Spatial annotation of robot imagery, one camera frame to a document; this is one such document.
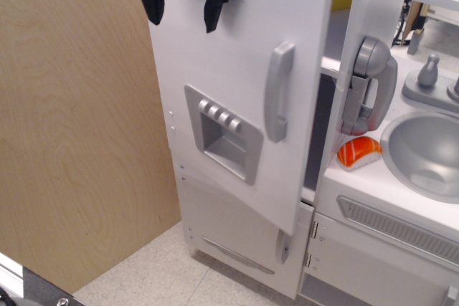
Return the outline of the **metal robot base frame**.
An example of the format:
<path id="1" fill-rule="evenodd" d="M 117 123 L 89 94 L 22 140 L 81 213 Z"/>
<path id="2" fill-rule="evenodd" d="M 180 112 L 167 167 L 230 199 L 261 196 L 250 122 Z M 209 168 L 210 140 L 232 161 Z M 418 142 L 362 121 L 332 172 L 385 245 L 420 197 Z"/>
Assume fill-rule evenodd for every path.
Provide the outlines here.
<path id="1" fill-rule="evenodd" d="M 1 253 L 1 305 L 80 305 L 73 295 Z"/>

